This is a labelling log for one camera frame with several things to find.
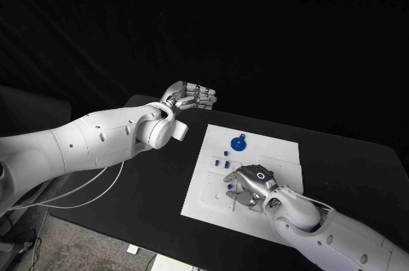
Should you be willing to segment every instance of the blue knob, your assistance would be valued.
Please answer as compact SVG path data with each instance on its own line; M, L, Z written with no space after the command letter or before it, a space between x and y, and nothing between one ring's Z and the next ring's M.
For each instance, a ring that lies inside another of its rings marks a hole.
M241 137L233 138L233 140L232 140L232 148L236 151L243 151L246 149L245 134L242 134Z

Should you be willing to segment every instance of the black background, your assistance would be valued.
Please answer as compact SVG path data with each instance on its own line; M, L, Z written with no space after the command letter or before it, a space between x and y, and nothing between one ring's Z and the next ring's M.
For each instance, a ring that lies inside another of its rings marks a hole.
M73 119L178 80L216 109L385 144L409 166L409 0L0 0L0 81Z

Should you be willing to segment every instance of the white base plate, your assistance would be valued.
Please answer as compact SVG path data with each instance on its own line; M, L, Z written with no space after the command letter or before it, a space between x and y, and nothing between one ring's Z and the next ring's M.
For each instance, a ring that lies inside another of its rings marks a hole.
M242 134L248 146L239 152L232 149L230 142ZM230 162L229 168L225 168L226 161ZM259 212L261 208L249 209L226 195L229 184L223 182L225 176L242 165L254 164L275 172L280 185L287 184L304 193L298 143L209 125L181 214L287 245L274 231L268 216ZM230 184L233 191L241 190L236 181Z

